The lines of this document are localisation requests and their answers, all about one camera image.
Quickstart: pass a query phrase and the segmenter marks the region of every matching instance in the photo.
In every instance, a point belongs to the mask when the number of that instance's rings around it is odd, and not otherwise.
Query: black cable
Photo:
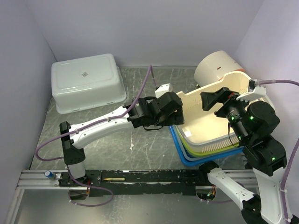
[[[230,130],[230,124],[228,123],[228,138],[229,138],[229,141],[230,141],[230,143],[232,143],[232,145],[233,145],[234,147],[238,148],[239,146],[235,146],[235,145],[233,144],[232,140],[230,139],[229,130]]]

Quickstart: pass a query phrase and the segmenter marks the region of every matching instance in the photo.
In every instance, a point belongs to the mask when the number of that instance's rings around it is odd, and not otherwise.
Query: white cylindrical container
[[[219,81],[226,73],[242,71],[242,68],[225,51],[216,51],[205,57],[197,66],[194,79],[200,87]]]

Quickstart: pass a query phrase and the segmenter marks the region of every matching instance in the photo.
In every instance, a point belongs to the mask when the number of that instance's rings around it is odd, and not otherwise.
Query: blue plastic basket
[[[194,157],[194,156],[188,154],[187,150],[184,148],[180,138],[178,137],[178,134],[176,133],[175,128],[170,126],[169,129],[170,129],[174,144],[176,146],[178,155],[179,155],[182,163],[185,166],[188,166],[188,167],[197,166],[197,165],[202,164],[204,162],[208,162],[208,161],[216,160],[216,159],[219,159],[219,158],[227,157],[227,156],[230,156],[230,155],[234,155],[234,154],[237,154],[237,153],[241,153],[242,150],[243,150],[243,147],[241,147],[241,148],[236,148],[234,150],[230,150],[228,152],[213,154],[211,156],[204,156],[204,157],[200,157],[200,158],[199,157]]]

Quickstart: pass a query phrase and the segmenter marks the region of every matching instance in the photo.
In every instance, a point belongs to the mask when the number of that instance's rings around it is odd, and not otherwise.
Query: cable
[[[145,87],[145,84],[146,84],[146,82],[147,82],[148,79],[149,79],[150,73],[152,73],[152,77],[153,77],[153,80],[154,80],[154,73],[153,73],[153,66],[152,66],[152,65],[149,66],[148,71],[147,71],[147,73],[146,73],[146,76],[145,76],[145,78],[144,78],[144,81],[143,81],[143,83],[142,83],[142,85],[141,85],[141,88],[140,88],[140,90],[139,90],[139,92],[138,92],[138,94],[137,94],[135,100],[134,100],[133,103],[131,104],[131,106],[130,106],[130,107],[129,107],[123,114],[121,114],[121,115],[117,115],[117,116],[112,116],[112,117],[110,117],[110,118],[108,118],[108,119],[113,120],[113,119],[122,118],[122,117],[124,117],[127,113],[129,113],[129,111],[130,111],[130,110],[136,105],[136,103],[138,102],[138,100],[139,100],[139,98],[140,98],[140,96],[141,96],[141,94],[142,94],[142,91],[143,91],[143,89],[144,89],[144,87]],[[82,130],[84,130],[84,129],[87,129],[87,128],[89,128],[89,127],[92,127],[92,126],[97,125],[97,124],[99,124],[99,123],[101,123],[101,122],[104,122],[104,121],[107,121],[107,118],[105,118],[105,119],[101,119],[101,120],[97,120],[97,121],[95,121],[95,122],[93,122],[93,123],[90,123],[90,124],[88,124],[88,125],[86,125],[86,126],[83,126],[83,127],[81,127],[81,128],[78,128],[78,131],[82,131]],[[68,133],[59,135],[59,136],[57,136],[57,137],[55,137],[55,138],[53,138],[53,139],[49,139],[49,140],[45,141],[44,143],[42,143],[41,145],[39,145],[39,146],[36,148],[36,151],[35,151],[35,157],[36,157],[37,159],[41,160],[41,161],[54,161],[54,160],[63,159],[62,156],[60,156],[60,157],[55,157],[55,158],[51,158],[51,159],[44,159],[44,158],[42,158],[42,157],[40,157],[40,156],[38,155],[38,152],[41,150],[42,147],[44,147],[45,145],[48,145],[50,142],[53,142],[53,141],[55,141],[55,140],[57,140],[57,139],[60,139],[60,138],[63,138],[63,137],[65,137],[65,136],[68,136],[68,135],[71,135],[71,134],[75,134],[75,133],[76,133],[76,131],[68,132]]]
[[[71,195],[70,195],[70,192],[68,194],[69,196],[69,202],[74,204],[74,205],[79,205],[79,206],[84,206],[84,207],[98,207],[98,206],[102,206],[102,205],[105,205],[105,204],[108,204],[109,202],[112,201],[113,197],[114,197],[114,193],[112,190],[108,189],[108,188],[103,188],[103,187],[98,187],[98,186],[92,186],[92,185],[87,185],[87,184],[84,184],[84,183],[81,183],[79,181],[77,181],[73,176],[72,174],[70,173],[70,170],[67,169],[68,173],[69,173],[69,176],[71,178],[72,181],[74,181],[76,184],[79,184],[83,187],[87,187],[87,188],[94,188],[94,189],[99,189],[99,190],[105,190],[105,191],[108,191],[110,194],[111,194],[111,197],[103,202],[103,203],[100,203],[100,204],[82,204],[82,203],[77,203],[77,202],[74,202],[73,200],[71,200]]]
[[[299,82],[296,81],[292,81],[292,80],[286,80],[286,79],[279,79],[279,80],[265,80],[265,81],[259,81],[256,82],[256,85],[266,85],[266,84],[274,84],[274,83],[289,83],[289,84],[294,84],[296,86],[299,86]],[[290,159],[288,164],[286,165],[286,169],[285,169],[285,174],[282,178],[281,184],[280,184],[280,188],[281,188],[281,197],[282,197],[282,204],[283,204],[283,208],[284,208],[284,215],[285,215],[285,219],[286,219],[286,223],[288,224],[289,222],[287,221],[289,218],[288,215],[288,210],[287,210],[287,206],[286,206],[286,199],[285,199],[285,184],[286,184],[286,180],[289,176],[290,170],[291,170],[291,165],[293,163],[293,160],[295,158],[295,154],[298,150],[299,147],[299,138],[294,146],[294,149],[291,153]]]
[[[232,143],[232,145],[233,145],[234,147],[238,148],[239,146],[235,146],[235,145],[233,144],[232,140],[230,139],[229,130],[230,130],[230,124],[228,123],[228,138],[229,138],[229,141],[230,141],[230,143]]]

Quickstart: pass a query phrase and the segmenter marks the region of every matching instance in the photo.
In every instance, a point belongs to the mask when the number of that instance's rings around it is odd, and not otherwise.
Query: cream laundry basket
[[[214,111],[219,110],[223,104],[217,103],[210,111],[202,110],[201,92],[215,92],[222,87],[228,87],[232,91],[240,94],[248,92],[250,77],[241,71],[233,71],[225,74],[223,79],[184,94],[182,91],[177,95],[183,101],[183,113],[185,123],[178,126],[181,137],[190,146],[193,154],[197,156],[217,153],[219,150],[231,149],[231,142],[228,138],[228,121],[224,118],[218,118]],[[267,96],[259,99],[273,103]],[[234,144],[238,139],[232,129],[230,137]]]

